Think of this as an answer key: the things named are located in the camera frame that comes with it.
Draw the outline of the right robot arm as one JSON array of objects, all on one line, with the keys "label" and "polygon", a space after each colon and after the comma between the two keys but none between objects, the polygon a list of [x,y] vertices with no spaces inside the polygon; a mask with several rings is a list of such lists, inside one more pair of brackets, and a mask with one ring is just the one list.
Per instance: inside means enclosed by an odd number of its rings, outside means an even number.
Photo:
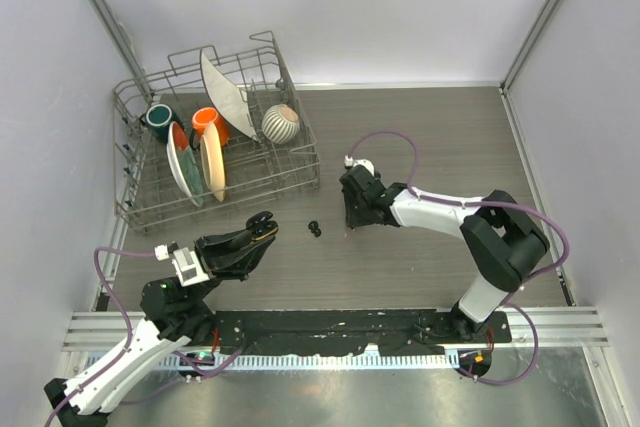
[{"label": "right robot arm", "polygon": [[423,228],[463,240],[478,274],[452,308],[453,335],[472,342],[488,319],[515,293],[549,250],[531,210],[500,190],[487,197],[452,197],[393,183],[386,187],[373,164],[346,160],[340,177],[346,225]]}]

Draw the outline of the black earbud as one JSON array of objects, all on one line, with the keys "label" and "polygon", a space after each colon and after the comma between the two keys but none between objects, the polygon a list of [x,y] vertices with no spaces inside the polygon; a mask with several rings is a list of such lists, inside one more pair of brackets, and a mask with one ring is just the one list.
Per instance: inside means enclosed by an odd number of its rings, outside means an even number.
[{"label": "black earbud", "polygon": [[319,223],[315,220],[309,222],[308,229],[315,237],[320,237],[322,235]]}]

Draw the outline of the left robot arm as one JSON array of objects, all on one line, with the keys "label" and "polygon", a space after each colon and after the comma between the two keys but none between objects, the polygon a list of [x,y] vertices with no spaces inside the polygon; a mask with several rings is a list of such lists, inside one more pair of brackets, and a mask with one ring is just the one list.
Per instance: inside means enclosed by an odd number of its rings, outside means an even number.
[{"label": "left robot arm", "polygon": [[205,298],[222,282],[245,281],[275,241],[278,224],[269,211],[250,217],[244,228],[202,236],[193,247],[158,245],[151,257],[170,261],[176,272],[146,283],[138,323],[129,315],[124,339],[96,364],[73,378],[54,378],[44,391],[51,421],[63,426],[104,426],[120,401],[161,359],[182,347],[211,340],[218,327]]}]

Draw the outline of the black earbud charging case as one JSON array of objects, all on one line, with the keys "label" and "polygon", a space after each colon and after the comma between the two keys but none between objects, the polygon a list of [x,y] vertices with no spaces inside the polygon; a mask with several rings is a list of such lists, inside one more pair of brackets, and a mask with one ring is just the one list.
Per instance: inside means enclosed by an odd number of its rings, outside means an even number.
[{"label": "black earbud charging case", "polygon": [[279,226],[273,216],[274,214],[270,211],[262,211],[246,221],[246,229],[250,232],[253,242],[261,241],[278,232]]}]

